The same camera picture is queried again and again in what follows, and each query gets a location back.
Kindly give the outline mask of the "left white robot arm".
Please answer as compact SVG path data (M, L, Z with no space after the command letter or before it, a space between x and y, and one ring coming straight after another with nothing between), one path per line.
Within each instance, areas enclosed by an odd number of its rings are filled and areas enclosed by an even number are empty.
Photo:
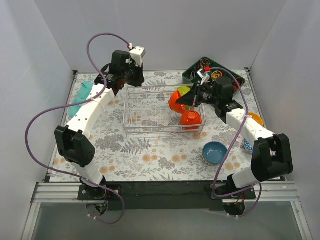
M140 46L130 51L114 51L108 72L102 72L94 81L87 97L89 102L82 105L66 126L58 126L54 131L59 155L76 168L95 200L103 199L107 191L101 184L103 176L93 162L96 150L89 140L91 132L105 107L125 84L142 86L145 54L145 48Z

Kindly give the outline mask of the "red orange bowl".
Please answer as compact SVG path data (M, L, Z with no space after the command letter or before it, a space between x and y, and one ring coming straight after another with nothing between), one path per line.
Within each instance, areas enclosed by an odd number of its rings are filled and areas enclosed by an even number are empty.
M180 125L185 130L197 130L202 124L202 118L197 111L187 110L180 117Z
M168 105L170 109L178 114L183 114L186 109L185 106L181 103L177 103L177 100L181 98L181 94L178 90L176 90L170 97L170 100L168 101Z

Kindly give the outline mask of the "orange yellow bowl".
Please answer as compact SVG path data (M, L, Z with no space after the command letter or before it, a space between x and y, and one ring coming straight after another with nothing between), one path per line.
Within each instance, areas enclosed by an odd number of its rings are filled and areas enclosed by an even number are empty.
M264 126L263 119L258 114L254 112L249 112L248 115L252 117L252 119L255 120L258 124L260 124L261 126Z

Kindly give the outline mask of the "teal cloth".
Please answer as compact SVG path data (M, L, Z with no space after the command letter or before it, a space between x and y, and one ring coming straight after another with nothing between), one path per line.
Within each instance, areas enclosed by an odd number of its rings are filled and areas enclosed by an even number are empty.
M80 89L78 90L77 94L75 95L75 98L72 101L72 104L85 101L90 95L93 85L94 83L92 81L82 82ZM81 104L71 106L68 110L68 116L70 118L73 118L78 113L81 107Z

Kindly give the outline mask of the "blue ceramic bowl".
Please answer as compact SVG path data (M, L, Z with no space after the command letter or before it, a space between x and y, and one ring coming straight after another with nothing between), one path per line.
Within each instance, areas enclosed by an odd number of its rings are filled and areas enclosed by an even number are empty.
M224 144L211 141L202 148L202 157L208 165L219 165L223 161L227 150Z

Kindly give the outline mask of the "white wire dish rack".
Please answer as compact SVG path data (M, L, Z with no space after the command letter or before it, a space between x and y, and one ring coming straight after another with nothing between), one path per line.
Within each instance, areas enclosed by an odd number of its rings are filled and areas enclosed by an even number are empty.
M191 84L126 86L122 125L126 134L164 134L201 132L206 124L204 105L186 106L200 114L202 123L198 129L187 130L180 125L181 114L172 111L168 101L178 87Z

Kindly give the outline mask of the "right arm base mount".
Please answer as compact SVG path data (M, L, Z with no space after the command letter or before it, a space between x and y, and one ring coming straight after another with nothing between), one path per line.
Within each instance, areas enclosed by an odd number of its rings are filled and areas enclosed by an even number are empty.
M242 217L246 212L246 201L256 200L257 195L253 187L244 190L233 189L227 185L226 181L218 181L214 186L212 183L206 185L209 196L212 200L222 204L222 210L227 216L235 218Z

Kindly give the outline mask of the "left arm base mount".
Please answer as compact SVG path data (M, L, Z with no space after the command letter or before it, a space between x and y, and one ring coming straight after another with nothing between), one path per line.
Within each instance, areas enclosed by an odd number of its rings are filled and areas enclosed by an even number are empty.
M79 201L97 201L93 204L95 210L99 213L99 216L96 216L94 213L88 212L88 204L85 206L88 217L93 218L96 221L101 221L106 224L112 225L119 222L125 212L125 202L121 194L123 193L125 184L122 182L107 182L105 177L102 177L100 184L92 183L91 181L81 178L81 186L78 191L77 199ZM117 220L109 221L104 218L101 218L109 209L109 204L112 201L120 200L121 213Z

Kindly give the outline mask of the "blue white patterned bowl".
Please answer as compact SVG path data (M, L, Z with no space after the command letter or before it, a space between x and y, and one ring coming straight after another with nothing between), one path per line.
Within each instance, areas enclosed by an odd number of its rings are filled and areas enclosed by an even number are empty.
M243 139L243 145L248 152L250 152L251 154L253 153L252 145L245 138Z

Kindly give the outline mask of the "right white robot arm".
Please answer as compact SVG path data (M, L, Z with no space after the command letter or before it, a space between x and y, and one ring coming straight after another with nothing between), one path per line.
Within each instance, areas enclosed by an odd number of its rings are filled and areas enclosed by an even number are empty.
M246 139L253 148L249 167L229 175L225 185L212 187L212 194L216 199L237 199L250 187L289 175L294 170L288 136L267 130L252 119L248 106L241 106L233 99L234 84L239 84L234 77L218 77L212 85L200 80L188 93L175 101L192 107L199 104L212 105L216 115L234 128L236 135Z

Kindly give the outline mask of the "lime green bowl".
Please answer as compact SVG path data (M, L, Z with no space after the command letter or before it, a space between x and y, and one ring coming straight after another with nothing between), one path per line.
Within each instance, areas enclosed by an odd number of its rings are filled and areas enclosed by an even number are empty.
M188 86L180 86L177 88L177 91L180 93L180 95L183 97L185 94L187 94L191 89Z

